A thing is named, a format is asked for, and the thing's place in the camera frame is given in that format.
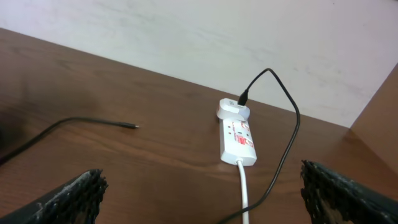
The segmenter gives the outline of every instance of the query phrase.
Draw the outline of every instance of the white power cord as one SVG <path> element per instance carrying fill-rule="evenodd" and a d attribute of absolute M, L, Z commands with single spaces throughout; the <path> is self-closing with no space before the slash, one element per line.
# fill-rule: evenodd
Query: white power cord
<path fill-rule="evenodd" d="M 247 206 L 249 206 L 248 188 L 246 186 L 246 175 L 244 173 L 242 161 L 236 161 L 236 163 L 239 168 L 239 173 L 241 174 L 242 208 L 246 208 Z M 243 216 L 243 224 L 249 224 L 249 212 L 244 212 L 242 216 Z"/>

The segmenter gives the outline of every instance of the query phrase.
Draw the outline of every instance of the wooden table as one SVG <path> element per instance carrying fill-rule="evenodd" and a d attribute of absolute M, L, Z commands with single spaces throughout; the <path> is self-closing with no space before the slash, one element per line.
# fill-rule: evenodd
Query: wooden table
<path fill-rule="evenodd" d="M 70 123 L 57 129 L 0 167 L 0 216 L 99 168 L 109 188 L 98 223 L 217 222 L 241 207 L 237 167 L 220 161 L 215 109 L 222 98 L 237 97 L 0 29 L 0 127 L 7 137 L 0 155 L 69 116 L 142 127 Z M 295 114 L 255 101 L 248 106 L 258 156 L 246 168 L 253 203 L 274 175 Z M 250 212 L 251 223 L 310 222 L 300 196 L 302 159 L 398 198 L 397 176 L 350 130 L 302 116 L 281 175 Z"/>

